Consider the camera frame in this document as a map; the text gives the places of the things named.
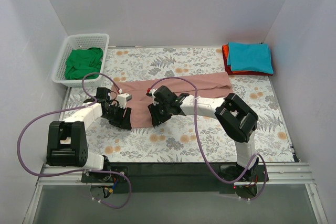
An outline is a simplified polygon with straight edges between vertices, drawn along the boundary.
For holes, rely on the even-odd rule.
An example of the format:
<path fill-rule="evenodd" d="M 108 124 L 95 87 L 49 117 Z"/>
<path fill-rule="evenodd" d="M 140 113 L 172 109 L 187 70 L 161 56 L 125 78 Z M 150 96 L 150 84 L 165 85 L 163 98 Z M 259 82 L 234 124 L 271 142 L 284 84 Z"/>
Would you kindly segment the pink t shirt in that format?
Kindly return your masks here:
<path fill-rule="evenodd" d="M 196 86 L 198 89 L 197 94 L 201 97 L 220 98 L 226 97 L 229 93 L 233 92 L 232 84 L 226 72 L 184 76 L 183 78 Z M 177 95 L 181 93 L 194 95 L 195 88 L 184 80 L 167 79 L 156 84 L 155 87 L 158 88 L 164 85 Z M 146 91 L 155 82 L 156 80 L 117 83 L 123 93 L 132 95 L 132 99 L 127 103 L 127 107 L 131 108 L 130 122 L 133 129 L 152 126 L 152 119 L 148 109 L 148 105 L 152 103 L 152 99 L 146 96 Z"/>

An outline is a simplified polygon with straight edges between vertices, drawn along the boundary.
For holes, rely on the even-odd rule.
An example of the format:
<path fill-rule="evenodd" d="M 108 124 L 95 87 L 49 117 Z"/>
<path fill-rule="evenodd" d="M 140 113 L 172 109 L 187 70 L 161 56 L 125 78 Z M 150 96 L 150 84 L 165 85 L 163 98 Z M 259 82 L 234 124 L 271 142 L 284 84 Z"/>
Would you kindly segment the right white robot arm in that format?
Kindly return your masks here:
<path fill-rule="evenodd" d="M 217 119 L 225 133 L 235 142 L 238 176 L 251 180 L 256 174 L 255 130 L 258 115 L 238 95 L 225 98 L 202 98 L 188 93 L 176 95 L 161 86 L 147 92 L 153 103 L 148 106 L 153 126 L 158 126 L 174 115 L 205 116 Z"/>

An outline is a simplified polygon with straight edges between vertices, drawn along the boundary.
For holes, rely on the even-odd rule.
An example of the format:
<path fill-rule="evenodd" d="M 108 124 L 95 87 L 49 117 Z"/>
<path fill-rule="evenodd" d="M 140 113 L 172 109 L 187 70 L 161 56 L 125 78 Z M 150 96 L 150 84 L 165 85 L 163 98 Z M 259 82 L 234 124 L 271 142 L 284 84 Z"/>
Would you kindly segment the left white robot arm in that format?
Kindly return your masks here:
<path fill-rule="evenodd" d="M 88 149 L 86 130 L 97 119 L 103 118 L 120 129 L 131 130 L 131 108 L 127 102 L 132 95 L 118 91 L 114 99 L 111 90 L 97 88 L 96 95 L 88 98 L 72 116 L 64 121 L 51 122 L 48 132 L 46 161 L 49 166 L 80 167 L 93 170 L 100 182 L 111 178 L 112 170 L 105 165 L 106 158 Z"/>

